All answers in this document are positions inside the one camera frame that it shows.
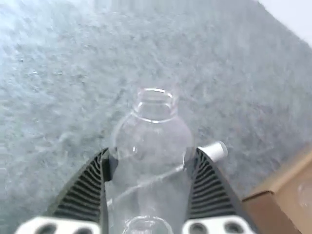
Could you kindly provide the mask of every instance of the white cylindrical part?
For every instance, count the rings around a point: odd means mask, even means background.
[[[222,141],[199,147],[199,149],[208,155],[213,162],[217,162],[228,155],[228,149]]]

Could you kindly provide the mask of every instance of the bottle neck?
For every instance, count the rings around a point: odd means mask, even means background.
[[[137,94],[133,113],[147,122],[169,121],[177,115],[177,101],[177,96],[166,90],[142,89]]]

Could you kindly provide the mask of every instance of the mounting hole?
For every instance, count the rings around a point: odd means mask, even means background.
[[[36,234],[54,234],[57,229],[57,226],[53,223],[48,223],[41,226],[37,231]]]
[[[208,234],[208,230],[201,223],[193,223],[190,226],[190,234]]]
[[[229,234],[241,234],[244,233],[243,228],[235,222],[229,222],[225,224],[225,231]]]
[[[92,234],[92,230],[89,228],[80,228],[77,231],[75,231],[74,234]]]

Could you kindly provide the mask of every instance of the white wall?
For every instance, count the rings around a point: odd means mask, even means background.
[[[312,47],[312,0],[259,0],[277,20]]]

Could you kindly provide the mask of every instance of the clear plastic bottle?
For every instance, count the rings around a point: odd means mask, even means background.
[[[178,116],[177,96],[141,89],[109,147],[111,234],[180,232],[191,187],[183,168],[193,158],[194,146],[190,129]]]
[[[298,187],[300,205],[312,215],[312,178],[303,181]]]

